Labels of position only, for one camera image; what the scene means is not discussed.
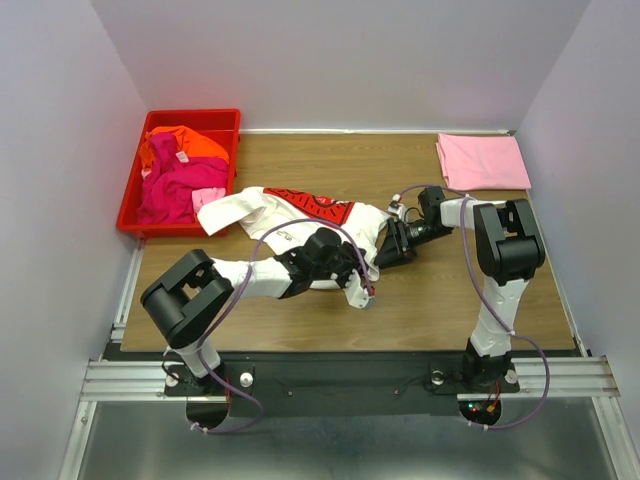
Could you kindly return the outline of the white printed t shirt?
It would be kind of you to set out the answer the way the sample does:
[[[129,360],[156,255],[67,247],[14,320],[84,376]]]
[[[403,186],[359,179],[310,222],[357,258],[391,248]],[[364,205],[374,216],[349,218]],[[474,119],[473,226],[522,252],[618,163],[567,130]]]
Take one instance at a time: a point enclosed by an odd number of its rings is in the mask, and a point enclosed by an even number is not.
[[[276,254],[303,245],[323,226],[323,221],[328,221],[341,228],[338,234],[342,240],[353,238],[364,252],[369,278],[373,282],[380,277],[380,269],[373,264],[377,255],[376,243],[388,218],[389,215],[377,207],[361,202],[259,186],[214,200],[197,212],[197,219],[208,235],[234,223],[238,223],[253,240],[272,230],[265,243]]]

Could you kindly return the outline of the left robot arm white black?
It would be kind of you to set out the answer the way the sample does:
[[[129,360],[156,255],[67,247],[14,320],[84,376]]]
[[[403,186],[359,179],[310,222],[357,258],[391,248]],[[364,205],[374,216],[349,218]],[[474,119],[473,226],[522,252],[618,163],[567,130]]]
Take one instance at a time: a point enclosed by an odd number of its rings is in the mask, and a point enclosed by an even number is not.
[[[303,245],[259,261],[224,261],[194,249],[144,291],[141,305],[169,348],[201,380],[221,364],[208,339],[210,329],[242,298],[286,299],[327,281],[344,292],[350,306],[367,308],[375,291],[364,254],[326,227]]]

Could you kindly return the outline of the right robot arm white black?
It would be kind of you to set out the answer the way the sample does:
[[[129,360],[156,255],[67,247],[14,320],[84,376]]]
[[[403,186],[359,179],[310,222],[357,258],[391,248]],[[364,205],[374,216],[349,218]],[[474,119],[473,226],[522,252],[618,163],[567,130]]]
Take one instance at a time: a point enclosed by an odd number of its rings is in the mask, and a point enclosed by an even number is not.
[[[400,193],[388,211],[386,236],[374,259],[380,269],[407,264],[416,248],[461,231],[467,271],[481,307],[458,377],[467,387],[491,385],[507,375],[520,300],[546,253],[529,202],[482,201],[460,192],[424,185],[418,195],[421,217],[409,221]]]

